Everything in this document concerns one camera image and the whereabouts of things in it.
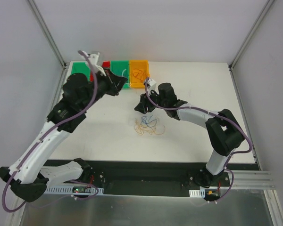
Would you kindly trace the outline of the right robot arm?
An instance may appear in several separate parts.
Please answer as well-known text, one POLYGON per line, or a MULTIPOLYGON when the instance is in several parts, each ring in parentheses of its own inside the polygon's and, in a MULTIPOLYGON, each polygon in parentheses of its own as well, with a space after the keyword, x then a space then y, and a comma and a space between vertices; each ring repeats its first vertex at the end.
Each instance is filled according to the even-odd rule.
POLYGON ((204 169, 194 177, 194 183, 205 188, 215 185, 233 151, 246 139, 232 112, 228 109, 210 112, 180 100, 170 83, 156 85, 153 79, 147 79, 144 85, 145 93, 140 96, 136 111, 146 114, 160 108, 170 118, 187 121, 207 130, 213 152, 204 169))

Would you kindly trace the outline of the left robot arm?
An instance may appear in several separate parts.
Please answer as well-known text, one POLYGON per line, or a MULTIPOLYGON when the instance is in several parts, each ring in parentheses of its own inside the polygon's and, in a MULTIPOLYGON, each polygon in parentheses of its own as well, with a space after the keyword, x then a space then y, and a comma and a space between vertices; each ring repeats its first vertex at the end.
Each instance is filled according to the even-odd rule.
POLYGON ((10 167, 0 167, 0 178, 25 202, 34 202, 49 187, 66 181, 86 183, 92 176, 90 165, 82 158, 45 168, 56 148, 86 118, 86 111, 104 95, 117 96, 127 83, 126 77, 114 75, 109 68, 98 71, 89 81, 83 73, 71 74, 63 85, 62 99, 47 116, 34 143, 10 167))

